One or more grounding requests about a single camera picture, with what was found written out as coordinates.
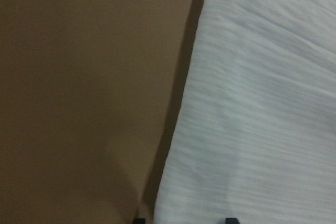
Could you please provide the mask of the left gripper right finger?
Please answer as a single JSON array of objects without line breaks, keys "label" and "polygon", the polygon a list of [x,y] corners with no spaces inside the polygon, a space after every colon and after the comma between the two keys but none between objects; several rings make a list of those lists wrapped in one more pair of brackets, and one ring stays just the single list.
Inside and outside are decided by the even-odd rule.
[{"label": "left gripper right finger", "polygon": [[237,218],[226,218],[225,224],[238,224],[238,219]]}]

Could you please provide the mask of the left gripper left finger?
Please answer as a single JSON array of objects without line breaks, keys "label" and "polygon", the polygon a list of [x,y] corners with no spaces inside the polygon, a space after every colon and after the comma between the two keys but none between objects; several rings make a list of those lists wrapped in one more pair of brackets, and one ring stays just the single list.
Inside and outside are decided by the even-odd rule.
[{"label": "left gripper left finger", "polygon": [[133,224],[145,224],[145,218],[135,218]]}]

